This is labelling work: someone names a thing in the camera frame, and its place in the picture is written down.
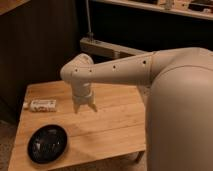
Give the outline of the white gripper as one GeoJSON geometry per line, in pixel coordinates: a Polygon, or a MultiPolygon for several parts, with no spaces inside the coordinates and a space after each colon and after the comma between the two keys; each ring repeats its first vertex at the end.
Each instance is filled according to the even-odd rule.
{"type": "Polygon", "coordinates": [[[74,112],[77,114],[80,108],[80,105],[88,104],[88,106],[94,111],[97,112],[97,107],[93,103],[94,102],[94,93],[90,92],[87,95],[82,95],[82,96],[77,96],[73,95],[72,96],[74,104],[74,112]]]}

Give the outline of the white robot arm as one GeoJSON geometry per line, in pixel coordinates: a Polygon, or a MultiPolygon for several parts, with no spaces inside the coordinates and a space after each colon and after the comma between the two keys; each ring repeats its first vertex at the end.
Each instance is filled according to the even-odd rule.
{"type": "Polygon", "coordinates": [[[213,171],[213,51],[169,49],[99,64],[82,53],[60,75],[76,107],[94,104],[93,83],[147,86],[147,171],[213,171]]]}

